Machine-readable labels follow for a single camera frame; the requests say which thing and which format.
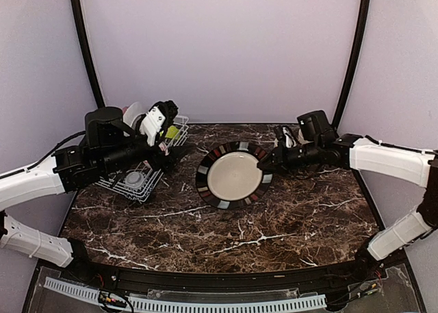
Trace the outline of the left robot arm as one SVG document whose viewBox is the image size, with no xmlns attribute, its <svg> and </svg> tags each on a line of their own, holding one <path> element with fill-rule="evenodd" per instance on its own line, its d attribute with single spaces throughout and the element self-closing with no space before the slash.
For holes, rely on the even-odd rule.
<svg viewBox="0 0 438 313">
<path fill-rule="evenodd" d="M 139 103 L 126 110 L 99 108 L 85 116 L 85 129 L 58 143 L 43 158 L 1 175 L 1 247 L 36 257 L 70 272 L 82 283 L 96 278 L 84 244 L 50 236 L 11 217 L 8 208 L 49 195 L 81 190 L 134 164 L 169 171 L 180 149 L 165 147 L 178 115 L 173 101 L 158 101 L 147 111 Z"/>
</svg>

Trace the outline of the black striped dinner plate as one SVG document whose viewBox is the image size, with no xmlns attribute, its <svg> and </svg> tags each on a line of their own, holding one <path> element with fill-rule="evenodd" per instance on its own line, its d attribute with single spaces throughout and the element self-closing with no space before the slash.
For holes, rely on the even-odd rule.
<svg viewBox="0 0 438 313">
<path fill-rule="evenodd" d="M 199 197 L 220 210 L 237 210 L 260 200 L 273 174 L 257 164 L 267 152 L 251 142 L 234 141 L 212 149 L 200 162 L 195 176 Z"/>
</svg>

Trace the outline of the white patterned mug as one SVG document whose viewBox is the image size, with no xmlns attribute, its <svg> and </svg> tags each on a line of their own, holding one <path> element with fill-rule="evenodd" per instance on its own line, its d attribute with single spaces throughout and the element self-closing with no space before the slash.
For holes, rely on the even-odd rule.
<svg viewBox="0 0 438 313">
<path fill-rule="evenodd" d="M 298 131 L 298 141 L 300 144 L 307 144 L 309 143 L 308 140 L 305 139 L 303 132 L 301 130 Z"/>
</svg>

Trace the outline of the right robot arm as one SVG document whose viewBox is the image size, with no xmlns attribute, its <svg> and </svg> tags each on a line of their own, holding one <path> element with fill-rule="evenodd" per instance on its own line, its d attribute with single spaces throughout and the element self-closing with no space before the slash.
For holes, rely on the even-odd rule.
<svg viewBox="0 0 438 313">
<path fill-rule="evenodd" d="M 339 136 L 326 113 L 316 110 L 297 118 L 303 142 L 289 147 L 284 135 L 278 145 L 258 163 L 270 173 L 327 164 L 351 171 L 365 171 L 400 179 L 425 190 L 420 204 L 389 227 L 368 238 L 355 253 L 349 275 L 364 281 L 393 252 L 437 230 L 437 152 L 400 147 L 371 136 Z"/>
</svg>

